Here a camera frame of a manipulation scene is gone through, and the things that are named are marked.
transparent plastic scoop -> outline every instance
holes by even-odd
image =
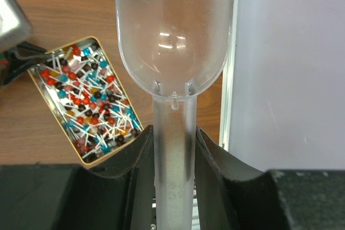
[[[219,76],[232,0],[116,0],[122,61],[153,96],[157,229],[191,229],[197,95]]]

brown wood grain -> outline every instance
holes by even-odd
[[[127,74],[120,58],[114,0],[17,0],[31,21],[29,40],[53,49],[80,38],[98,38],[144,127],[153,123],[151,96]],[[198,97],[197,124],[219,138],[222,80]],[[0,163],[80,163],[28,74],[1,90]]]

gray surface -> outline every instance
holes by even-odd
[[[230,153],[344,169],[344,39],[344,0],[239,0]]]

scratch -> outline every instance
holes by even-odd
[[[277,123],[277,121],[276,121],[276,119],[275,119],[274,112],[273,112],[273,109],[272,109],[272,107],[271,107],[271,103],[268,102],[267,104],[268,104],[268,107],[269,107],[269,109],[270,109],[271,117],[272,117],[273,123],[274,123],[274,125],[275,125],[275,128],[277,129],[277,131],[279,131],[278,123]]]

metal tray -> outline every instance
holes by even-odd
[[[82,162],[91,165],[130,144],[142,124],[98,40],[87,37],[49,55],[29,74]]]

